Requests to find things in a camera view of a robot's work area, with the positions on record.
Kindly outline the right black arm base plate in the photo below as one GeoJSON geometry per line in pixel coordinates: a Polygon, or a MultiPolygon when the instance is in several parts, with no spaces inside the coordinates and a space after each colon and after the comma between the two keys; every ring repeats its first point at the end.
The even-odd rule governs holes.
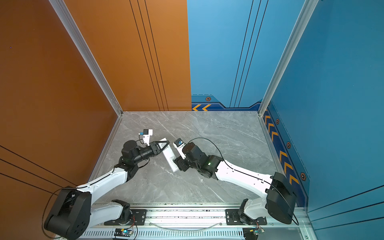
{"type": "Polygon", "coordinates": [[[229,226],[234,225],[249,225],[249,226],[266,226],[267,219],[265,217],[259,217],[257,219],[252,219],[246,214],[239,214],[240,210],[238,209],[226,209],[226,223],[229,226]]]}

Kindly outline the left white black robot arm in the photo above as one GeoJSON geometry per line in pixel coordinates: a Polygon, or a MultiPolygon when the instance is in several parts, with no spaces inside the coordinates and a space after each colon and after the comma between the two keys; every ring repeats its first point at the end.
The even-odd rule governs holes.
{"type": "Polygon", "coordinates": [[[96,206],[95,202],[112,189],[131,180],[139,163],[162,153],[170,142],[154,141],[140,147],[137,141],[124,143],[118,164],[103,176],[75,188],[57,190],[58,196],[48,214],[43,214],[42,231],[49,231],[67,240],[78,239],[88,228],[114,221],[126,225],[132,221],[130,204],[113,200],[96,206]]]}

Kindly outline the white remote control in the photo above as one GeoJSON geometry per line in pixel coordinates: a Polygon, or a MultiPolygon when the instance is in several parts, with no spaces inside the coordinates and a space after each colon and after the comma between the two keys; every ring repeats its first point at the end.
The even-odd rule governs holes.
{"type": "Polygon", "coordinates": [[[158,146],[162,150],[163,155],[165,156],[169,166],[171,167],[173,172],[177,172],[179,170],[178,166],[174,163],[174,160],[176,160],[176,155],[174,154],[170,142],[163,138],[160,140],[160,143],[158,143],[158,146]]]}

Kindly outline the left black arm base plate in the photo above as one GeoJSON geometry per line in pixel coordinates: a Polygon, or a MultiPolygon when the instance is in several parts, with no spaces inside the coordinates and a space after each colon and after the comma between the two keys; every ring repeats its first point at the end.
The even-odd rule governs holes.
{"type": "Polygon", "coordinates": [[[146,216],[146,209],[123,211],[118,219],[104,222],[104,226],[143,226],[146,221],[146,216]]]}

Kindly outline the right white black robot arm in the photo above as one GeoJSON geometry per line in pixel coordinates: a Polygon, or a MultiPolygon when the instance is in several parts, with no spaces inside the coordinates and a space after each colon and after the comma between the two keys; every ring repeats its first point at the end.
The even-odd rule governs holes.
{"type": "Polygon", "coordinates": [[[284,174],[260,174],[231,164],[222,155],[206,155],[193,141],[181,139],[174,142],[179,157],[174,160],[180,171],[196,170],[207,179],[232,183],[258,196],[244,199],[238,210],[240,221],[246,225],[257,225],[259,218],[272,217],[290,225],[299,224],[295,215],[297,195],[284,174]]]}

